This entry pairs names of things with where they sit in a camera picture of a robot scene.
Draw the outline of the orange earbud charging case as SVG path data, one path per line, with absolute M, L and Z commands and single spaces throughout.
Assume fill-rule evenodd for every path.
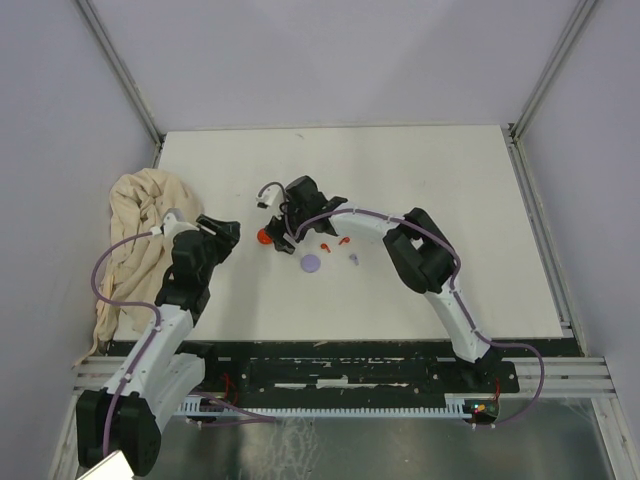
M 256 238 L 257 241 L 262 244 L 262 245 L 271 245 L 273 243 L 273 240 L 271 239 L 271 237 L 266 233 L 265 229 L 262 228 L 260 229 L 257 234 L 256 234 Z

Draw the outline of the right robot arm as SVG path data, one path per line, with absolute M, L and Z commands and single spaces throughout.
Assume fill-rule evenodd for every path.
M 309 176 L 288 186 L 266 184 L 256 203 L 262 209 L 278 206 L 265 234 L 279 252 L 293 254 L 310 231 L 382 243 L 402 283 L 427 299 L 445 327 L 463 386 L 481 391 L 494 381 L 499 358 L 464 303 L 460 257 L 425 210 L 396 216 L 366 210 L 344 197 L 328 199 Z

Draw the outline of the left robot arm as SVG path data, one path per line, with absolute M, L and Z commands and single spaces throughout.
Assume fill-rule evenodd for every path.
M 189 223 L 175 209 L 161 225 L 134 235 L 135 240 L 167 240 L 171 263 L 155 300 L 138 304 L 150 310 L 151 319 L 122 365 L 102 387 L 84 391 L 77 400 L 80 466 L 94 468 L 119 451 L 135 475 L 147 475 L 174 412 L 195 387 L 209 390 L 219 383 L 217 361 L 180 346 L 210 299 L 214 269 L 229 257 L 240 236 L 237 221 L 199 215 Z

